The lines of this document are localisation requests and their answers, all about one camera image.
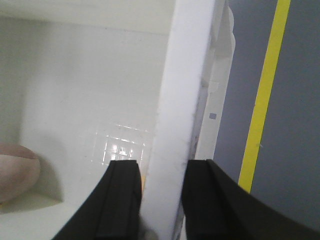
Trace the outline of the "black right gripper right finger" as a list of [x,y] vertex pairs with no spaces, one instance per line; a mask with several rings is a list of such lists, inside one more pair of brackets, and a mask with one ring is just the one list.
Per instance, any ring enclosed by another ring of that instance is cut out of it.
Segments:
[[320,238],[247,193],[211,159],[188,161],[181,200],[188,240]]

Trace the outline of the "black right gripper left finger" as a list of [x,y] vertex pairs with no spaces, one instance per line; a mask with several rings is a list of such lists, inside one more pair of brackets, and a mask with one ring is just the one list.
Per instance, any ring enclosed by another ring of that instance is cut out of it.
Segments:
[[112,160],[55,240],[137,240],[142,180],[136,160]]

